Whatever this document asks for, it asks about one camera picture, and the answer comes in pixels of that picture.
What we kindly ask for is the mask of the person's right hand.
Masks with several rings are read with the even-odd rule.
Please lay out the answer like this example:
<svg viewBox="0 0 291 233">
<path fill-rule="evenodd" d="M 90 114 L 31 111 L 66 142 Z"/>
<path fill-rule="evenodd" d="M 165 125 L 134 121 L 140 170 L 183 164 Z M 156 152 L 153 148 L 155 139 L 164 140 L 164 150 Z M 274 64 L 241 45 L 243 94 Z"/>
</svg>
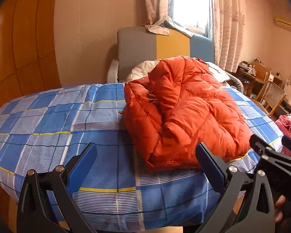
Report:
<svg viewBox="0 0 291 233">
<path fill-rule="evenodd" d="M 284 207 L 285 201 L 286 201 L 285 196 L 281 195 L 274 204 L 275 209 L 274 220 L 276 224 L 280 224 L 284 220 L 284 213 L 282 211 L 282 208 Z"/>
</svg>

